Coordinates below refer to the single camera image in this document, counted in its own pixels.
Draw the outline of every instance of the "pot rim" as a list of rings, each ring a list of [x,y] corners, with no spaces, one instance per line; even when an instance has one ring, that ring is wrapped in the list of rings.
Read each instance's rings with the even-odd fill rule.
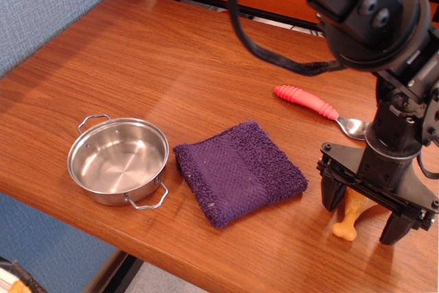
[[[89,117],[87,117],[87,118],[82,122],[82,124],[83,124],[88,118],[90,118],[90,117],[107,117],[107,118],[110,118],[110,117],[107,116],[107,115],[102,115],[102,116],[101,116],[101,115],[93,115],[93,116],[89,116]],[[165,147],[166,147],[166,153],[165,153],[165,156],[163,157],[163,164],[162,164],[161,168],[157,171],[157,173],[156,173],[155,176],[151,177],[151,179],[150,179],[149,181],[147,181],[147,182],[145,182],[145,183],[138,184],[137,187],[134,187],[134,188],[131,188],[131,189],[127,189],[127,190],[125,190],[125,191],[118,191],[118,192],[115,192],[115,193],[106,193],[106,192],[102,192],[102,191],[99,191],[99,190],[90,189],[90,188],[84,186],[84,185],[82,184],[81,180],[80,180],[80,179],[79,179],[79,178],[73,173],[73,162],[74,162],[74,160],[75,160],[75,154],[76,154],[76,152],[79,150],[79,148],[80,148],[81,146],[83,146],[84,144],[86,144],[87,141],[88,141],[92,136],[94,136],[94,135],[96,135],[96,134],[99,134],[101,131],[106,130],[106,129],[112,127],[112,126],[116,126],[116,125],[120,125],[120,124],[134,124],[134,125],[136,125],[136,126],[145,126],[145,127],[148,127],[148,128],[152,128],[156,133],[158,133],[158,135],[159,135],[160,138],[163,140],[163,142],[164,142],[164,144],[165,144]],[[109,119],[109,120],[107,120],[107,121],[103,121],[103,122],[101,122],[101,123],[99,123],[99,124],[96,124],[96,125],[90,127],[88,130],[86,130],[85,132],[83,132],[83,133],[82,133],[82,134],[81,134],[81,135],[75,140],[75,142],[73,143],[73,145],[72,145],[71,148],[70,148],[69,155],[68,155],[68,157],[67,157],[67,168],[68,168],[68,170],[69,170],[69,173],[70,173],[70,176],[72,177],[72,179],[76,182],[77,185],[79,185],[79,186],[80,186],[81,188],[83,188],[84,190],[87,190],[87,191],[89,191],[89,192],[91,192],[91,193],[94,193],[94,194],[103,195],[103,196],[116,196],[116,195],[119,195],[119,194],[122,194],[122,195],[123,195],[123,194],[128,194],[128,193],[130,193],[130,192],[132,192],[132,191],[136,191],[136,190],[138,190],[138,189],[144,187],[144,186],[147,185],[148,183],[154,183],[154,181],[156,180],[156,178],[158,178],[158,176],[160,175],[160,173],[161,173],[161,172],[163,171],[163,169],[165,168],[166,163],[167,163],[167,161],[168,161],[168,158],[169,158],[169,143],[168,143],[168,140],[167,140],[165,134],[163,133],[163,131],[162,131],[160,128],[158,128],[158,127],[155,126],[154,124],[152,124],[152,123],[150,123],[150,122],[148,122],[148,121],[146,121],[146,120],[143,120],[143,119],[129,118],[129,117],[122,117],[122,118]]]

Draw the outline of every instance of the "folded washcloth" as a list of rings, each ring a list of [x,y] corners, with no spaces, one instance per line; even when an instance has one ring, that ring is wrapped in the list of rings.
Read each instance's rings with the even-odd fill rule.
[[[302,172],[254,121],[198,143],[177,145],[174,152],[187,184],[216,227],[307,188]]]

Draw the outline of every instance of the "pink spoon handle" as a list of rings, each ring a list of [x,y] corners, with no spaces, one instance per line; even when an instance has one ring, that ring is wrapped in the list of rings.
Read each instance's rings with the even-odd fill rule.
[[[276,86],[274,93],[291,103],[297,103],[317,111],[328,119],[336,120],[340,116],[332,105],[298,87],[288,85]]]

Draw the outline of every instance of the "wooden table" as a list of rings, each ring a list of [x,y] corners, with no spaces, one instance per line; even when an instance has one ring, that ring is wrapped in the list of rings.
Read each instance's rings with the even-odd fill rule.
[[[297,61],[332,58],[323,38],[243,24],[255,41]],[[227,14],[170,0],[105,0],[0,81],[0,191],[210,292],[435,292],[437,226],[384,246],[379,237],[389,212],[376,207],[361,218],[354,242],[332,235],[343,206],[332,213],[322,206],[320,145],[363,143],[276,97],[280,84],[315,93],[346,117],[372,120],[375,113],[369,73],[305,78],[251,56]],[[150,121],[171,148],[255,120],[309,188],[217,229],[171,154],[163,206],[97,204],[66,164],[78,124],[95,113]],[[438,169],[434,148],[425,155],[430,170]],[[438,193],[436,181],[423,181]]]

